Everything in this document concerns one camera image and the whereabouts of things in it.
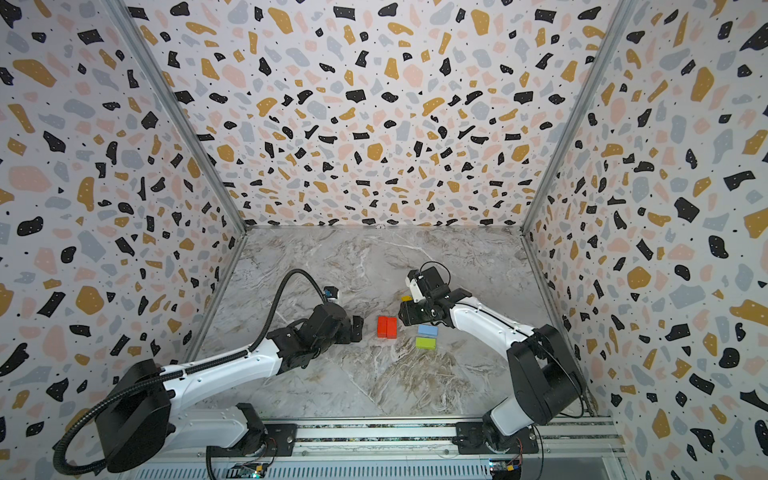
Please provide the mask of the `aluminium corner post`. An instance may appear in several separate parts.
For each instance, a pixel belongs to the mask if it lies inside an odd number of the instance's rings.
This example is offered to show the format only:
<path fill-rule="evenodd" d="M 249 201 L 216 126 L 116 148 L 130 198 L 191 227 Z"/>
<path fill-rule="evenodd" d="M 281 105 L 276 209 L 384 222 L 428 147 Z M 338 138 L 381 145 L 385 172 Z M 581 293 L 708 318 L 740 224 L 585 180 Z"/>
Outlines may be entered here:
<path fill-rule="evenodd" d="M 240 235 L 247 233 L 247 226 L 240 217 L 236 205 L 229 196 L 207 151 L 191 127 L 186 115 L 179 106 L 172 88 L 165 81 L 162 71 L 151 50 L 135 25 L 124 1 L 102 1 L 104 8 L 114 23 L 117 31 L 125 40 L 136 62 L 142 69 L 146 80 L 154 89 L 158 100 L 176 127 L 181 139 L 193 153 L 193 156 L 205 174 L 209 186 L 221 202 L 223 211 L 228 215 Z"/>
<path fill-rule="evenodd" d="M 526 238 L 528 233 L 533 230 L 537 215 L 544 209 L 548 190 L 555 183 L 555 176 L 565 161 L 565 157 L 575 139 L 582 119 L 590 108 L 591 101 L 600 85 L 600 81 L 610 62 L 613 51 L 619 42 L 619 37 L 625 30 L 636 5 L 637 1 L 634 0 L 621 0 L 617 3 L 616 9 L 605 31 L 605 38 L 601 41 L 593 65 L 588 72 L 583 87 L 565 124 L 563 133 L 554 150 L 552 161 L 541 177 L 539 188 L 524 219 L 520 229 L 523 238 Z"/>

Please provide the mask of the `lime green rectangular block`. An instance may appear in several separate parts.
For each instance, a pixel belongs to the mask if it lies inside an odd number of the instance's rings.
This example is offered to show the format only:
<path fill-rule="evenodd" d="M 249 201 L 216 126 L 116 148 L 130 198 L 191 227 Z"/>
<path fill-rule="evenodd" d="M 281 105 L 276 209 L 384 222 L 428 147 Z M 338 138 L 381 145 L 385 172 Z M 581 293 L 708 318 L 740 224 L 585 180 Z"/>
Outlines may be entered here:
<path fill-rule="evenodd" d="M 429 337 L 417 337 L 415 347 L 420 350 L 434 351 L 437 348 L 437 340 Z"/>

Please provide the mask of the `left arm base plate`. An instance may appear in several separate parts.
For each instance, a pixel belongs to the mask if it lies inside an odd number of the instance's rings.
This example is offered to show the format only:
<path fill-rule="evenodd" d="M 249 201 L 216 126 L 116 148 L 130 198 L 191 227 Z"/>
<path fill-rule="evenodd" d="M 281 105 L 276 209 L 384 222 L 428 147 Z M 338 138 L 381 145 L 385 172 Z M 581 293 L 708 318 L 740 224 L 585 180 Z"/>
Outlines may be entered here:
<path fill-rule="evenodd" d="M 208 447 L 206 456 L 217 458 L 281 458 L 290 457 L 296 444 L 298 425 L 295 423 L 267 423 L 263 428 L 249 428 L 231 447 Z"/>

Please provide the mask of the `red rectangular wood block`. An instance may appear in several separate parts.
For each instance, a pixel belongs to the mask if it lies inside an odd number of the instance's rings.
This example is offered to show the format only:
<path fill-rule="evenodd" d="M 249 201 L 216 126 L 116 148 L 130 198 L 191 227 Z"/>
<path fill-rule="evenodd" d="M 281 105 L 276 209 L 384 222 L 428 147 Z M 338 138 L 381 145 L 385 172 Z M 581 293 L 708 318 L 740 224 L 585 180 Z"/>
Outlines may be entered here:
<path fill-rule="evenodd" d="M 379 316 L 377 319 L 377 337 L 386 339 L 388 337 L 389 320 L 385 316 Z"/>

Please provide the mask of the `aluminium right corner post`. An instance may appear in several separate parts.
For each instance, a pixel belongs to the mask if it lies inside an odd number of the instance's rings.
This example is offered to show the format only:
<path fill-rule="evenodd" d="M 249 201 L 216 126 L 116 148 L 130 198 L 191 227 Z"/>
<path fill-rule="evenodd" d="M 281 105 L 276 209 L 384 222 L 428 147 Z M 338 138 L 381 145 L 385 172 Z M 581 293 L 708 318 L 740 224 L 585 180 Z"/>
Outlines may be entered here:
<path fill-rule="evenodd" d="M 591 101 L 600 85 L 600 81 L 610 62 L 613 51 L 619 42 L 619 37 L 625 30 L 636 5 L 637 1 L 634 0 L 621 0 L 617 3 L 616 9 L 605 31 L 605 38 L 601 41 L 593 65 L 588 72 L 583 87 L 565 124 L 563 133 L 554 150 L 552 161 L 541 177 L 539 188 L 524 219 L 520 229 L 523 238 L 526 238 L 528 233 L 533 230 L 537 215 L 544 209 L 548 190 L 555 183 L 555 176 L 565 161 L 565 157 L 575 139 L 582 119 L 590 108 Z"/>

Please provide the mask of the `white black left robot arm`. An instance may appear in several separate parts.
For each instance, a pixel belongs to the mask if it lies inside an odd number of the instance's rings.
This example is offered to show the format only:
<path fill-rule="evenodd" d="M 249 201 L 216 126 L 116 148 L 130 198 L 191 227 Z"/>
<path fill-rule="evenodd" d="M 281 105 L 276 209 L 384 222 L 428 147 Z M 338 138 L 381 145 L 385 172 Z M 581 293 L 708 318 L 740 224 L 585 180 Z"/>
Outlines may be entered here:
<path fill-rule="evenodd" d="M 224 413 L 211 423 L 186 412 L 241 384 L 306 368 L 334 345 L 358 343 L 363 325 L 362 317 L 338 304 L 322 303 L 308 318 L 269 332 L 256 348 L 167 367 L 133 365 L 114 390 L 119 400 L 95 420 L 105 470 L 126 472 L 172 449 L 203 447 L 213 458 L 278 455 L 278 439 L 250 404 L 240 403 L 234 415 Z"/>

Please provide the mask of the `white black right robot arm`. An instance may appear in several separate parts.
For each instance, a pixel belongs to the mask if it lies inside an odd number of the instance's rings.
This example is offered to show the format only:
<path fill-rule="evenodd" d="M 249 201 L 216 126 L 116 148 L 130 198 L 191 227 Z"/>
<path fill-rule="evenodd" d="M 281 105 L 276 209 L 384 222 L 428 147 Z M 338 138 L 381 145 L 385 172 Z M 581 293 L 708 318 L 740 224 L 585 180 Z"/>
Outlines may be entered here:
<path fill-rule="evenodd" d="M 464 288 L 423 279 L 406 282 L 411 298 L 401 302 L 405 326 L 443 325 L 465 332 L 507 360 L 512 392 L 484 417 L 486 441 L 546 425 L 580 401 L 585 386 L 561 333 L 551 325 L 533 327 L 484 305 Z"/>

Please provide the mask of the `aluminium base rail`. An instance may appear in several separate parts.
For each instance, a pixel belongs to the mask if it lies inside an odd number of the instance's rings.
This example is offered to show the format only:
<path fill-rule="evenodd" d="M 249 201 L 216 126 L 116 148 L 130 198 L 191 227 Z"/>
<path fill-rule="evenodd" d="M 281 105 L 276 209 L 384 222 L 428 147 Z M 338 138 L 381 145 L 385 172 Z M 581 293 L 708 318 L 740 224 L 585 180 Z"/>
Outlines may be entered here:
<path fill-rule="evenodd" d="M 211 423 L 222 414 L 197 410 Z M 217 458 L 203 447 L 163 450 L 123 473 L 125 479 L 631 479 L 612 421 L 557 418 L 530 427 L 539 452 L 461 455 L 451 440 L 469 417 L 277 419 L 298 425 L 293 454 L 281 458 Z"/>

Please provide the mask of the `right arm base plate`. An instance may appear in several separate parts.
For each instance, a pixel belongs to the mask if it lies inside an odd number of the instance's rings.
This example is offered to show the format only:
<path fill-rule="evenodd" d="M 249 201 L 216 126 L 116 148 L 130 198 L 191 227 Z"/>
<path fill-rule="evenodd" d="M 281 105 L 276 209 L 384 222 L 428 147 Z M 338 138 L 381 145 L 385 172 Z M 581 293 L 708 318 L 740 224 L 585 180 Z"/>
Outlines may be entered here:
<path fill-rule="evenodd" d="M 458 422 L 451 442 L 461 455 L 519 455 L 539 452 L 537 435 L 530 427 L 505 436 L 490 421 Z"/>

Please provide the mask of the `light blue rectangular block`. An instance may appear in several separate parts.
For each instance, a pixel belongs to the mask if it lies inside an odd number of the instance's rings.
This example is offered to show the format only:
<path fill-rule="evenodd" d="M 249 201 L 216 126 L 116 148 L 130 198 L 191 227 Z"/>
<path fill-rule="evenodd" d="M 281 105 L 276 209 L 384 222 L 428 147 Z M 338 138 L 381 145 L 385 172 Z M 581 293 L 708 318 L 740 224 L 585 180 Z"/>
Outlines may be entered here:
<path fill-rule="evenodd" d="M 418 326 L 417 332 L 422 337 L 436 338 L 439 334 L 439 329 L 436 326 L 422 324 Z"/>

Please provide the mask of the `aluminium left corner post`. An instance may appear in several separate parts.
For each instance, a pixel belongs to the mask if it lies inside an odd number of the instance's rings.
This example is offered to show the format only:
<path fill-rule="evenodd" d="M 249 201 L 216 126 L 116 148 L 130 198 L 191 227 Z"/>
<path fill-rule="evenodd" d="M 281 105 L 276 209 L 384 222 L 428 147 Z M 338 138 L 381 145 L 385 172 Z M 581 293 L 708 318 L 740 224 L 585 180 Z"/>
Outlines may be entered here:
<path fill-rule="evenodd" d="M 135 25 L 124 1 L 102 1 L 104 8 L 114 23 L 117 31 L 125 40 L 136 62 L 142 69 L 146 80 L 154 89 L 158 100 L 176 127 L 181 139 L 193 153 L 193 156 L 205 174 L 209 186 L 221 202 L 223 211 L 228 215 L 240 235 L 247 233 L 247 226 L 240 217 L 236 205 L 229 196 L 207 151 L 191 127 L 186 115 L 179 106 L 172 88 L 165 81 L 162 71 L 151 50 Z"/>

